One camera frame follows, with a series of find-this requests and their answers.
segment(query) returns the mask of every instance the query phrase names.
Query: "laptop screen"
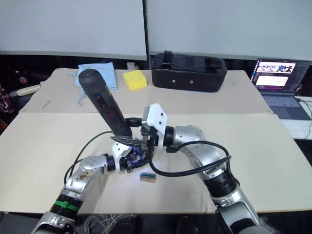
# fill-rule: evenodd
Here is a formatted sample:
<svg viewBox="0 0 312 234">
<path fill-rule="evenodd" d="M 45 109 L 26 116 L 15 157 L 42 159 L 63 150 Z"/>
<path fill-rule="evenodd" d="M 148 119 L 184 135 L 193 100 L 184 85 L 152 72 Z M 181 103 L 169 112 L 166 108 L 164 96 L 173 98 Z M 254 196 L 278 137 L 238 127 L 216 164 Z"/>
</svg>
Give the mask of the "laptop screen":
<svg viewBox="0 0 312 234">
<path fill-rule="evenodd" d="M 310 61 L 259 58 L 251 81 L 262 92 L 294 94 L 310 64 Z"/>
</svg>

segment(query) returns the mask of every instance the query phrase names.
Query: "laptop keyboard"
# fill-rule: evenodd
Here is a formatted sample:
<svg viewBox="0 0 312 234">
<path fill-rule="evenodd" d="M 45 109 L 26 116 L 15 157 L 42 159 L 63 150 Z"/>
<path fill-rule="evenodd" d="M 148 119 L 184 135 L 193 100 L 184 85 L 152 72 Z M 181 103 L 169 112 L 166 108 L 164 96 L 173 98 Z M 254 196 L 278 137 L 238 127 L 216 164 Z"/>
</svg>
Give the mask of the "laptop keyboard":
<svg viewBox="0 0 312 234">
<path fill-rule="evenodd" d="M 293 97 L 263 96 L 269 106 L 300 107 Z"/>
</svg>

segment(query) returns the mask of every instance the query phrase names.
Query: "black bag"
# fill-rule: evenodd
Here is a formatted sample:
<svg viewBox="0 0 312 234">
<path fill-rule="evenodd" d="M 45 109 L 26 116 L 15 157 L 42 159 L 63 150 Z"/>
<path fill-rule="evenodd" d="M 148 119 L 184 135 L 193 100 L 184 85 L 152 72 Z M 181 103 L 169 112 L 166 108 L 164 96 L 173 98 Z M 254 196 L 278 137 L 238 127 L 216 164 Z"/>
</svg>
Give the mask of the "black bag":
<svg viewBox="0 0 312 234">
<path fill-rule="evenodd" d="M 221 58 L 173 54 L 167 50 L 155 55 L 152 63 L 153 85 L 160 88 L 216 92 L 226 73 Z"/>
</svg>

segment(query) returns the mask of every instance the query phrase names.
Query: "robotic arm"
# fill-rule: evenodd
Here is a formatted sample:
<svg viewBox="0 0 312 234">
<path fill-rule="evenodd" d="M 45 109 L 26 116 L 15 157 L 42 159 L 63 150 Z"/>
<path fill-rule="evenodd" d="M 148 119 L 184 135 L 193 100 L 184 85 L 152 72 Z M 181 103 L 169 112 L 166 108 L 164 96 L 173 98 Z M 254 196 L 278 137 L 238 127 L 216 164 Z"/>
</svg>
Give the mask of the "robotic arm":
<svg viewBox="0 0 312 234">
<path fill-rule="evenodd" d="M 166 126 L 167 116 L 159 104 L 147 107 L 142 119 L 124 119 L 105 81 L 96 70 L 85 70 L 79 75 L 79 81 L 116 135 L 111 138 L 117 143 L 113 146 L 112 156 L 91 156 L 81 161 L 79 169 L 70 176 L 51 210 L 42 216 L 31 234 L 73 233 L 75 216 L 95 181 L 108 171 L 119 171 L 131 164 L 127 161 L 124 166 L 124 159 L 133 147 L 140 147 L 147 154 L 147 158 L 139 165 L 148 161 L 151 168 L 162 176 L 198 174 L 217 207 L 216 214 L 226 233 L 270 233 L 260 227 L 257 213 L 232 175 L 229 163 L 231 156 L 224 147 L 207 142 L 203 132 L 195 126 Z M 132 138 L 130 126 L 141 127 L 142 139 Z M 165 146 L 169 153 L 180 150 L 188 157 L 194 169 L 179 173 L 158 170 L 152 162 L 154 146 Z M 221 156 L 215 147 L 221 148 L 226 156 Z"/>
</svg>

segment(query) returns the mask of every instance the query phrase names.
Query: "light blue cloth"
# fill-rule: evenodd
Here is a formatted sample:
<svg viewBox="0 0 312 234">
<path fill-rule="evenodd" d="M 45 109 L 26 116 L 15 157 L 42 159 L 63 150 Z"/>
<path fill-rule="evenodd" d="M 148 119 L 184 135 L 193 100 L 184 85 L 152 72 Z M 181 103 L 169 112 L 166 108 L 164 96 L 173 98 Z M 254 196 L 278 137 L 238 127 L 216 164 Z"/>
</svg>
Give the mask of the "light blue cloth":
<svg viewBox="0 0 312 234">
<path fill-rule="evenodd" d="M 75 81 L 75 86 L 80 87 L 80 90 L 82 93 L 84 93 L 81 85 L 79 84 L 78 76 L 79 74 L 86 69 L 95 69 L 97 70 L 102 77 L 104 78 L 106 85 L 109 89 L 116 89 L 117 88 L 117 82 L 115 77 L 115 71 L 114 66 L 112 62 L 109 63 L 91 63 L 91 64 L 82 64 L 78 65 L 78 74 Z"/>
</svg>

